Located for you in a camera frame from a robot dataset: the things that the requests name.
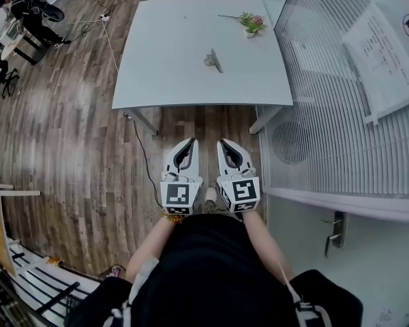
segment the person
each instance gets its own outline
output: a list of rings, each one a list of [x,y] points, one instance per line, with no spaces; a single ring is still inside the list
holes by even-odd
[[[10,11],[18,21],[20,33],[24,33],[26,28],[34,37],[44,41],[43,43],[55,44],[55,48],[71,43],[71,41],[57,35],[49,27],[44,26],[41,14],[35,14],[30,10],[27,0],[0,0],[0,7],[9,3],[11,4]]]
[[[6,19],[5,19],[6,22],[11,20],[14,17],[12,15],[12,12],[11,12],[11,4],[10,3],[3,4],[3,5],[0,4],[0,9],[2,9],[6,13]]]
[[[307,302],[328,317],[305,326],[361,325],[359,299],[317,270],[296,276],[256,211],[239,221],[218,212],[214,188],[205,199],[207,214],[163,213],[125,279],[104,280],[65,326],[302,326]]]

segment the shoe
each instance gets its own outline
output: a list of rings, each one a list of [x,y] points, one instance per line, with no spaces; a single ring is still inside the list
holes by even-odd
[[[55,48],[59,48],[59,47],[61,47],[62,45],[68,45],[68,44],[71,44],[71,41],[69,41],[69,40],[67,40],[67,39],[65,39],[64,37],[62,38],[62,41],[60,42],[60,43],[57,43],[57,44],[55,44]]]
[[[205,201],[210,200],[214,201],[214,203],[217,202],[218,195],[217,195],[217,190],[214,187],[209,187],[206,190],[206,194],[204,195]]]

